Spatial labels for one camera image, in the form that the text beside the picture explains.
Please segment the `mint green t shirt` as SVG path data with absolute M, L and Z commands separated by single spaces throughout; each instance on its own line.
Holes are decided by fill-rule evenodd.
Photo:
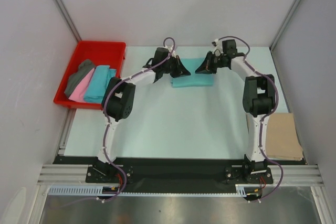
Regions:
M 196 74 L 195 70 L 203 62 L 202 58 L 182 58 L 182 64 L 191 73 L 190 76 L 178 77 L 171 79 L 173 88 L 186 87 L 207 87 L 214 84 L 214 76 L 212 74 Z

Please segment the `right aluminium corner post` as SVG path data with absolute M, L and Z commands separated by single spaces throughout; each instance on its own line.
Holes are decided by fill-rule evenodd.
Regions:
M 289 23 L 291 22 L 294 14 L 296 13 L 298 7 L 300 6 L 301 2 L 303 0 L 293 0 L 292 4 L 290 5 L 289 10 L 287 11 L 284 20 L 282 21 L 279 29 L 277 30 L 270 46 L 269 49 L 271 52 L 274 51 L 274 49 L 276 48 L 279 40 L 281 39 L 282 35 L 284 34 L 284 32 L 286 31 Z

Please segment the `folded beige t shirt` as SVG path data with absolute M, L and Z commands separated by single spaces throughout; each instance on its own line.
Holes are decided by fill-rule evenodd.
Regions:
M 286 161 L 303 159 L 292 113 L 274 113 L 270 116 L 267 124 L 266 154 L 269 158 Z

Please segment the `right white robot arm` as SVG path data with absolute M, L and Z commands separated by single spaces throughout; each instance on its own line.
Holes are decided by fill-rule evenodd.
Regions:
M 207 53 L 195 73 L 216 74 L 217 69 L 228 68 L 244 81 L 242 104 L 249 124 L 249 144 L 240 175 L 245 181 L 254 183 L 267 173 L 267 125 L 270 116 L 277 109 L 279 95 L 274 76 L 257 71 L 247 61 L 250 47 L 247 47 L 246 53 L 238 52 L 237 39 L 225 36 L 214 40 L 214 49 Z

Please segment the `grey t shirt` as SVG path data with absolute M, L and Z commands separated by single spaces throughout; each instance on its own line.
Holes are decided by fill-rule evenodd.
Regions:
M 84 60 L 78 66 L 77 71 L 68 78 L 67 86 L 64 91 L 67 98 L 70 97 L 80 81 L 95 67 L 96 65 L 90 59 Z

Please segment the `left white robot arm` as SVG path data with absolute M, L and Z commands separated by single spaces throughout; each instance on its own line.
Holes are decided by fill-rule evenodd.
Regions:
M 158 47 L 154 57 L 150 58 L 140 71 L 126 78 L 110 79 L 102 100 L 103 113 L 106 117 L 106 129 L 103 135 L 102 148 L 98 160 L 103 163 L 98 169 L 98 176 L 105 182 L 115 178 L 116 169 L 113 163 L 117 157 L 114 147 L 114 135 L 118 124 L 132 112 L 136 88 L 154 84 L 169 74 L 172 78 L 190 76 L 184 67 L 174 46 Z

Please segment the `aluminium corner post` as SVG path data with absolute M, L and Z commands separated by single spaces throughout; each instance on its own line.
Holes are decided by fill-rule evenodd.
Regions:
M 274 51 L 274 49 L 276 48 L 279 40 L 281 39 L 282 35 L 284 34 L 284 32 L 286 31 L 289 23 L 291 22 L 294 14 L 296 13 L 298 7 L 300 6 L 301 2 L 303 0 L 293 0 L 292 4 L 290 5 L 289 10 L 287 11 L 284 20 L 282 21 L 279 29 L 277 30 L 270 46 L 269 49 L 271 52 Z
M 70 33 L 72 34 L 72 36 L 74 37 L 76 42 L 80 42 L 82 41 L 81 36 L 78 32 L 78 29 L 74 23 L 74 21 L 72 20 L 63 0 L 52 0 L 54 2 L 54 4 L 56 5 L 56 8 L 58 9 L 58 11 L 60 12 L 61 17 L 63 18 L 66 26 L 68 27 Z

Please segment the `left aluminium corner post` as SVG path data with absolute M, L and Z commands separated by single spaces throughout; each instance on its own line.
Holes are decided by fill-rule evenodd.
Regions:
M 72 36 L 74 37 L 76 42 L 80 42 L 82 41 L 81 36 L 78 32 L 78 29 L 74 23 L 74 21 L 72 20 L 63 0 L 52 0 L 54 2 L 54 4 L 56 5 L 56 8 L 58 9 L 58 11 L 60 12 L 61 17 L 63 18 L 66 26 L 68 27 L 70 33 L 72 34 Z

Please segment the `red plastic bin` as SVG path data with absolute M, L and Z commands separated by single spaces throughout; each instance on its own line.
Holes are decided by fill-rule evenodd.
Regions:
M 96 66 L 109 65 L 116 70 L 115 75 L 119 78 L 125 60 L 125 48 L 124 42 L 84 40 L 78 42 L 55 94 L 54 103 L 69 109 L 101 110 L 100 104 L 70 101 L 64 94 L 68 79 L 86 59 L 91 60 Z

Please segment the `pink t shirt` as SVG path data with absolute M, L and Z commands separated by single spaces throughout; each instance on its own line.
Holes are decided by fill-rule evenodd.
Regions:
M 84 96 L 90 84 L 91 78 L 94 74 L 95 68 L 91 69 L 75 87 L 71 95 L 69 96 L 70 101 L 85 103 Z

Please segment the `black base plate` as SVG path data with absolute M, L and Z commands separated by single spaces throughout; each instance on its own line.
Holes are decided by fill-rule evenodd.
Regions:
M 126 193 L 220 194 L 232 193 L 238 184 L 275 185 L 306 162 L 269 162 L 266 172 L 253 175 L 247 173 L 247 163 L 241 159 L 117 158 L 115 165 L 110 165 L 96 157 L 56 156 L 53 165 L 86 184 L 124 183 Z

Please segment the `blue t shirt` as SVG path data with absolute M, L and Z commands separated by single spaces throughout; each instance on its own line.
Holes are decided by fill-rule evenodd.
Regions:
M 84 94 L 84 101 L 87 103 L 100 104 L 103 100 L 109 81 L 115 77 L 117 71 L 109 65 L 99 65 L 95 68 L 88 88 Z

